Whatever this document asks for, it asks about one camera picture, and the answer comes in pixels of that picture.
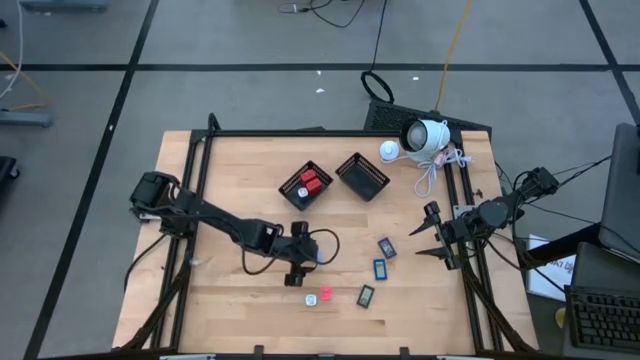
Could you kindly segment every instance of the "yellow item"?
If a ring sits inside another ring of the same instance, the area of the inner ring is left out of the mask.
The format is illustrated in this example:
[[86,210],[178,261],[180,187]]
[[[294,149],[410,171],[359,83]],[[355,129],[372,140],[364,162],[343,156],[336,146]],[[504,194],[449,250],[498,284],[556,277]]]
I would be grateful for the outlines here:
[[462,19],[458,23],[458,28],[456,29],[456,34],[453,36],[453,41],[451,42],[451,47],[449,48],[449,53],[447,54],[447,59],[444,62],[444,69],[442,70],[442,78],[440,78],[440,89],[438,90],[438,100],[436,100],[435,110],[438,111],[440,107],[440,100],[442,98],[442,92],[444,91],[444,82],[447,77],[447,68],[449,68],[449,62],[451,62],[451,57],[453,56],[453,50],[456,48],[458,44],[458,38],[460,37],[460,31],[462,30],[462,26],[464,22],[467,21],[469,17],[469,11],[471,10],[471,0],[467,0],[467,5],[464,6],[464,13],[462,14]]
[[[11,66],[13,68],[13,70],[18,71],[18,67],[2,52],[0,52],[0,58],[2,58],[2,60],[4,60],[7,64],[9,64],[9,66]],[[31,78],[29,76],[27,76],[27,74],[25,74],[23,71],[20,71],[20,75],[25,80],[27,80],[27,82],[34,89],[36,89],[36,91],[38,92],[40,97],[42,97],[44,99],[44,103],[42,103],[42,104],[22,105],[22,106],[14,107],[14,108],[9,109],[9,110],[10,111],[17,111],[17,110],[26,110],[26,109],[37,109],[37,108],[48,106],[49,105],[49,96],[47,96],[47,93],[44,90],[42,90],[42,88],[40,88],[40,86],[38,86],[38,84],[36,84],[35,81],[31,80]]]
[[562,326],[564,325],[564,313],[565,308],[560,308],[556,311],[556,324],[558,324],[560,329],[562,329]]

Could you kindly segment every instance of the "black mesh basket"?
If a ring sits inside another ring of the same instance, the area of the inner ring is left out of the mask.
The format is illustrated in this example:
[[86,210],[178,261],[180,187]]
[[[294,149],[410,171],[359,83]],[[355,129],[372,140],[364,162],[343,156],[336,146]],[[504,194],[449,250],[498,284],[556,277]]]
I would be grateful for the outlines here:
[[340,165],[336,174],[364,201],[371,201],[391,181],[360,153]]
[[[302,173],[309,169],[312,169],[316,172],[317,178],[322,183],[322,190],[320,190],[318,194],[309,194],[308,196],[301,198],[300,196],[298,196],[298,189],[304,187],[304,184],[302,183],[300,175],[302,175]],[[322,193],[327,189],[327,187],[329,187],[329,184],[331,184],[332,182],[333,179],[331,178],[331,176],[329,176],[329,174],[324,172],[324,170],[322,170],[313,161],[309,161],[304,164],[304,166],[301,167],[300,170],[298,170],[292,177],[290,177],[289,180],[287,180],[282,186],[280,186],[278,191],[280,192],[280,194],[282,194],[282,196],[289,200],[289,202],[293,204],[293,206],[298,208],[298,210],[303,211],[304,209],[309,207],[309,205],[311,205],[318,197],[320,197],[320,195],[322,195]]]

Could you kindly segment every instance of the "red object in basket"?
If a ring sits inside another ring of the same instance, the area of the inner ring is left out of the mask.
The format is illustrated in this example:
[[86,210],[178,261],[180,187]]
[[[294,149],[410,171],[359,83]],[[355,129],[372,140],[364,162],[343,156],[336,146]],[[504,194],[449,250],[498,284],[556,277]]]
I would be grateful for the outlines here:
[[320,289],[320,299],[322,301],[329,301],[333,297],[333,289],[329,286]]
[[313,179],[305,184],[307,190],[309,190],[309,194],[312,196],[318,195],[322,191],[322,182],[320,179]]
[[313,169],[309,169],[303,172],[302,175],[300,175],[300,179],[302,180],[303,184],[308,183],[309,181],[315,179],[316,177],[317,177],[317,174]]

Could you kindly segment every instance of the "black cable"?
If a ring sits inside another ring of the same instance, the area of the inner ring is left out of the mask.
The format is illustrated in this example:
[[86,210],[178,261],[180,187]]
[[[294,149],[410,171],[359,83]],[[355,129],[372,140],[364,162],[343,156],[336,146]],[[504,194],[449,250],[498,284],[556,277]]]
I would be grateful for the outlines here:
[[[504,235],[502,235],[502,234],[494,233],[494,235],[498,235],[498,236],[502,237],[502,238],[503,238],[503,239],[505,239],[505,240],[512,241],[511,239],[509,239],[508,237],[506,237],[506,236],[504,236]],[[493,249],[493,251],[494,251],[494,252],[495,252],[495,253],[496,253],[496,254],[497,254],[497,255],[498,255],[502,260],[504,260],[505,262],[507,262],[507,263],[508,263],[512,268],[514,268],[514,269],[516,269],[516,270],[518,270],[518,271],[520,271],[520,272],[524,272],[524,271],[526,271],[526,269],[521,268],[520,266],[518,266],[518,265],[514,264],[514,263],[513,263],[513,262],[511,262],[509,259],[507,259],[507,257],[506,257],[504,254],[502,254],[500,251],[498,251],[498,249],[493,245],[493,243],[489,242],[489,246],[491,247],[491,249]],[[542,273],[538,268],[532,268],[531,270],[533,270],[533,271],[537,272],[538,274],[540,274],[540,276],[542,276],[545,280],[547,280],[547,281],[548,281],[551,285],[553,285],[556,289],[558,289],[558,290],[560,290],[560,291],[562,291],[562,292],[564,293],[564,289],[562,289],[562,287],[561,287],[560,285],[558,285],[555,281],[551,280],[551,278],[549,278],[547,275],[545,275],[544,273]]]
[[158,240],[154,241],[151,245],[149,245],[148,248],[144,249],[143,252],[140,253],[140,255],[138,255],[133,262],[131,263],[131,265],[129,265],[129,268],[127,269],[127,273],[124,276],[124,291],[127,291],[127,284],[129,283],[129,275],[131,275],[131,272],[133,271],[133,268],[136,266],[136,264],[138,264],[138,262],[140,262],[140,260],[147,255],[151,250],[153,250],[156,246],[158,246],[158,244],[160,244],[160,242],[167,237],[167,234],[162,234],[162,236],[160,236],[158,238]]
[[[386,10],[387,10],[387,0],[384,0],[384,4],[382,5],[382,13],[380,15],[380,24],[378,25],[378,36],[376,37],[376,48],[373,52],[373,60],[371,61],[371,67],[369,68],[368,71],[363,71],[362,74],[360,74],[360,82],[362,82],[362,86],[364,87],[364,90],[367,92],[367,94],[369,94],[369,96],[372,99],[393,104],[395,102],[395,98],[393,97],[393,91],[391,90],[391,87],[378,74],[373,72],[373,68],[376,66],[376,59],[378,57],[378,45],[380,44],[380,34],[382,34],[382,24],[384,23],[384,14]],[[371,87],[367,83],[367,77],[372,78],[378,83],[378,85],[382,87],[382,89],[387,93],[389,100],[382,99],[371,89]]]
[[338,252],[340,252],[340,237],[338,237],[338,234],[336,234],[333,230],[330,230],[330,229],[313,230],[313,231],[309,232],[309,236],[311,236],[312,234],[315,234],[315,233],[319,233],[319,232],[328,232],[331,235],[333,235],[333,237],[336,239],[336,251],[333,253],[333,256],[331,256],[331,258],[329,258],[329,260],[327,260],[325,262],[318,261],[318,259],[314,259],[312,256],[309,256],[308,254],[306,254],[301,249],[298,249],[298,251],[300,251],[300,253],[302,255],[304,255],[304,257],[306,257],[307,259],[309,259],[309,261],[315,263],[316,265],[328,265],[328,264],[331,264],[331,262],[333,262],[333,260],[335,260],[336,256],[338,256]]
[[318,19],[320,19],[320,20],[322,20],[322,21],[326,22],[327,24],[329,24],[329,25],[331,25],[331,26],[337,27],[337,28],[339,28],[339,29],[345,29],[345,28],[349,27],[349,25],[351,25],[351,23],[353,22],[353,20],[355,20],[356,16],[358,16],[358,13],[360,13],[360,10],[362,9],[362,6],[364,5],[364,0],[361,0],[361,2],[360,2],[360,6],[358,6],[358,9],[357,9],[357,10],[356,10],[356,12],[353,14],[353,16],[351,17],[351,19],[350,19],[346,24],[341,25],[341,24],[336,24],[336,23],[334,23],[334,22],[332,22],[332,21],[330,21],[330,20],[327,20],[326,18],[322,17],[322,15],[318,14],[318,12],[316,11],[316,10],[318,10],[318,9],[321,9],[321,8],[325,7],[325,6],[328,6],[329,4],[331,4],[331,3],[333,2],[333,0],[328,0],[325,4],[320,5],[320,6],[313,6],[313,3],[314,3],[315,1],[316,1],[316,0],[311,0],[311,1],[309,2],[309,10],[311,10],[311,12],[312,12],[315,16],[317,16],[317,17],[318,17]]
[[560,183],[560,186],[558,186],[558,189],[559,189],[559,188],[561,188],[561,187],[563,187],[563,186],[565,186],[568,182],[570,182],[570,181],[574,180],[574,179],[575,179],[575,178],[577,178],[578,176],[580,176],[580,175],[582,175],[582,174],[586,173],[587,171],[589,171],[589,170],[593,169],[594,167],[596,167],[596,166],[598,166],[598,165],[602,164],[603,162],[605,162],[605,161],[607,161],[607,160],[609,160],[609,159],[611,159],[611,155],[606,156],[606,157],[604,157],[603,159],[601,159],[601,160],[598,160],[598,161],[594,162],[593,164],[591,164],[591,165],[590,165],[589,167],[587,167],[586,169],[583,169],[583,170],[580,170],[580,171],[576,172],[575,174],[571,175],[568,179],[566,179],[565,181],[561,182],[561,183]]
[[[611,159],[611,155],[607,156],[606,159],[607,160]],[[571,170],[580,169],[581,167],[585,167],[587,165],[592,165],[592,164],[595,164],[595,163],[597,163],[597,161],[590,161],[590,162],[584,163],[582,165],[578,165],[578,166],[574,166],[574,167],[571,167],[571,168],[568,168],[568,169],[565,169],[565,170],[562,170],[562,171],[554,172],[551,175],[555,176],[555,175],[564,174],[564,173],[569,172]]]
[[547,213],[550,213],[550,214],[555,214],[555,215],[559,215],[559,216],[564,216],[564,217],[566,217],[566,218],[568,218],[568,219],[573,219],[573,220],[577,220],[577,221],[582,221],[582,222],[584,222],[584,223],[592,224],[592,225],[600,225],[600,227],[604,228],[604,229],[605,229],[605,230],[607,230],[607,231],[610,231],[610,232],[611,232],[611,233],[613,233],[615,236],[617,236],[620,240],[622,240],[622,242],[623,242],[623,243],[625,243],[628,247],[630,247],[631,249],[633,249],[633,251],[635,251],[636,253],[640,254],[640,250],[638,250],[635,246],[633,246],[629,241],[627,241],[627,239],[625,239],[625,238],[624,238],[622,235],[620,235],[617,231],[615,231],[615,230],[611,229],[611,228],[610,228],[610,227],[608,227],[608,226],[605,226],[605,225],[599,224],[599,223],[597,223],[597,222],[595,222],[595,221],[591,221],[591,220],[587,220],[587,219],[582,219],[582,218],[579,218],[579,217],[576,217],[576,216],[572,216],[572,215],[564,214],[564,213],[561,213],[561,212],[559,212],[559,211],[554,211],[554,210],[545,209],[545,208],[542,208],[542,207],[537,206],[537,205],[533,205],[533,204],[525,204],[525,205],[532,206],[532,207],[534,207],[534,208],[536,208],[536,209],[538,209],[538,210],[540,210],[540,211],[544,211],[544,212],[547,212]]
[[271,265],[273,265],[273,263],[278,260],[278,255],[280,255],[288,246],[283,247],[282,249],[280,249],[280,251],[278,251],[272,258],[271,260],[269,260],[269,262],[267,263],[267,265],[265,265],[262,269],[257,270],[257,271],[251,271],[247,268],[247,262],[245,260],[245,255],[247,253],[247,251],[244,248],[244,241],[241,243],[240,248],[242,249],[242,269],[244,270],[245,273],[247,273],[247,275],[260,275],[263,272],[267,271],[267,269],[269,269],[271,267]]
[[507,183],[509,183],[509,186],[513,188],[513,183],[511,182],[509,175],[507,175],[507,173],[504,171],[504,169],[502,169],[502,166],[500,166],[500,164],[498,164],[497,161],[494,161],[494,163],[496,164],[496,167],[498,168],[498,170],[500,170],[500,174],[498,175],[498,178],[501,179],[502,176],[504,175],[504,177],[507,179]]
[[[331,4],[332,1],[333,0],[328,1],[327,3],[322,4],[320,6],[316,6],[316,7],[314,7],[314,9],[316,9],[316,10],[322,9],[323,7],[328,6],[329,4]],[[282,11],[282,8],[284,6],[291,6],[291,7],[293,7],[294,11]],[[278,5],[278,12],[280,14],[298,14],[298,13],[306,13],[306,12],[309,12],[309,11],[311,11],[311,3],[309,3],[309,5],[307,5],[307,6],[304,6],[303,4],[296,3],[296,2],[284,3],[284,4]]]

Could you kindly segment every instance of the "gray floor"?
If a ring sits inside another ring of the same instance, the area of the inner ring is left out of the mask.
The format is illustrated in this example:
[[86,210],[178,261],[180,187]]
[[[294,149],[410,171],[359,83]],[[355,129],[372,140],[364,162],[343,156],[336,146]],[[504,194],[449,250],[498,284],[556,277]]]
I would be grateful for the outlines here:
[[[160,0],[141,63],[250,64],[368,62],[381,0],[369,0],[353,25],[338,30],[311,14],[280,15],[284,1]],[[25,63],[126,64],[148,0],[112,0],[104,14],[25,15]],[[640,63],[640,3],[591,1],[619,63]],[[345,19],[357,2],[327,11]],[[380,42],[382,63],[439,63],[463,0],[391,0]],[[12,2],[0,14],[15,23]],[[16,57],[13,29],[0,51]],[[456,63],[605,64],[577,1],[487,0],[474,3]],[[440,72],[380,74],[397,103],[431,109]],[[0,73],[0,87],[5,86]],[[0,337],[3,359],[20,358],[123,77],[121,72],[31,72],[52,98],[50,129],[0,128],[0,154],[17,157],[23,176],[0,212]],[[640,74],[625,73],[640,92]],[[30,103],[23,81],[0,107]],[[322,125],[360,129],[369,99],[359,72],[137,72],[83,228],[41,356],[110,348],[138,224],[127,198],[140,173],[154,167],[162,133],[204,127],[213,111],[226,129],[289,129]],[[611,151],[613,130],[633,120],[608,72],[452,72],[441,111],[494,128],[497,160],[514,176],[544,165],[561,170]],[[600,216],[607,165],[541,205],[575,216]],[[519,232],[555,238],[583,224],[535,209]],[[557,304],[530,297],[543,350],[557,352]]]

